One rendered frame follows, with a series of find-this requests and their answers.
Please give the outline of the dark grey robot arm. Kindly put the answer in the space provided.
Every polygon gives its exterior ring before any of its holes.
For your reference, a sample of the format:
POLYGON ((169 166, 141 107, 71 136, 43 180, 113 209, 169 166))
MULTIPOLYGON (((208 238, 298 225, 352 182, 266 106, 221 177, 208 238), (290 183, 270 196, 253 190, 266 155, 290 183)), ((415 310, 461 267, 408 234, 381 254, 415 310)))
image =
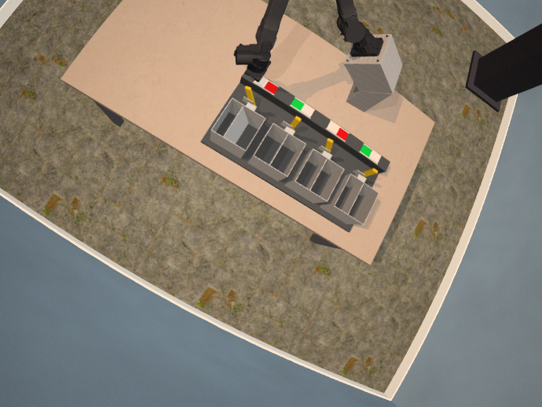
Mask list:
MULTIPOLYGON (((258 44, 244 46, 239 44, 234 51, 236 65, 247 65, 247 69, 255 72, 257 66, 265 67, 269 63, 270 51, 276 42, 276 35, 288 1, 269 0, 265 15, 255 35, 258 44)), ((353 0, 336 0, 336 4, 339 14, 336 23, 342 32, 340 35, 344 35, 345 42, 353 43, 350 55, 352 57, 377 57, 383 46, 383 38, 375 38, 368 28, 359 22, 353 0)))

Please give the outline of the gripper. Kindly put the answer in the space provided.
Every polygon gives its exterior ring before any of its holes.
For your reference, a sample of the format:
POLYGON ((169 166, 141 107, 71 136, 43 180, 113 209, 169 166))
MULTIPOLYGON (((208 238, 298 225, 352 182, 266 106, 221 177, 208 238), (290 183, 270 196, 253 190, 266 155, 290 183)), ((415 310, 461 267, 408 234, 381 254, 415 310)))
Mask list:
MULTIPOLYGON (((255 63, 254 63, 255 64, 255 63)), ((266 73, 267 71, 267 68, 270 66, 271 64, 271 61, 269 60, 269 63, 265 66, 265 67, 259 67, 255 64, 255 66, 257 66, 257 68, 255 69, 255 72, 252 72, 250 71, 249 69, 247 69, 245 71, 245 74, 248 75, 248 76, 251 76, 252 78, 255 79, 256 82, 260 82, 260 80, 262 79, 262 76, 266 73)))

